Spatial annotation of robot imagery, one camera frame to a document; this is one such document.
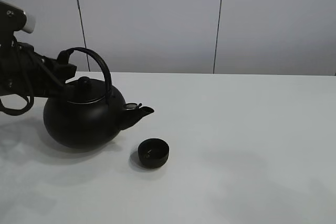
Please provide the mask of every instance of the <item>black teapot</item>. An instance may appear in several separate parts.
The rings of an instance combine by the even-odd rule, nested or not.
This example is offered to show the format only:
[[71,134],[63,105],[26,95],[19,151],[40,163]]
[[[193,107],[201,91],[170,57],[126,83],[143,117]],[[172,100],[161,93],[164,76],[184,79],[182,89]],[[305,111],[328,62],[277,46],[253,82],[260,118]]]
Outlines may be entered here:
[[67,147],[84,150],[109,142],[121,130],[154,112],[141,103],[125,103],[112,85],[106,63],[87,50],[100,66],[105,81],[81,77],[67,84],[73,90],[70,97],[49,98],[44,108],[44,124],[51,137]]

